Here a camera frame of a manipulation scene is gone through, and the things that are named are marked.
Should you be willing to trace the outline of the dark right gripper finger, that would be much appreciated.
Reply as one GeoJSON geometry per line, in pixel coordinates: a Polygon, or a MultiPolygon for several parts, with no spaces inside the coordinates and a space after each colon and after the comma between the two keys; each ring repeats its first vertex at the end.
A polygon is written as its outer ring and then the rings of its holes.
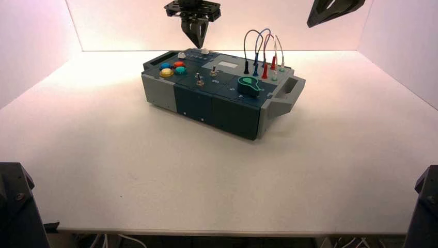
{"type": "Polygon", "coordinates": [[[358,10],[365,3],[365,0],[336,0],[336,1],[341,1],[342,3],[342,11],[338,14],[336,18],[358,10]]]}
{"type": "Polygon", "coordinates": [[[312,28],[319,24],[330,21],[336,18],[341,11],[341,1],[314,1],[307,20],[307,26],[312,28]]]}

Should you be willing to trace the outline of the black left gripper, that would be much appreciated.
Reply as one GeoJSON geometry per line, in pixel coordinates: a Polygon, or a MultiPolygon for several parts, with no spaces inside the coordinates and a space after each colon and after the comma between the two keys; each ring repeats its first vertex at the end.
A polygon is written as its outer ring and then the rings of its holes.
{"type": "Polygon", "coordinates": [[[221,16],[220,4],[201,0],[178,0],[164,6],[168,17],[180,17],[181,28],[195,47],[203,47],[209,22],[221,16]]]}

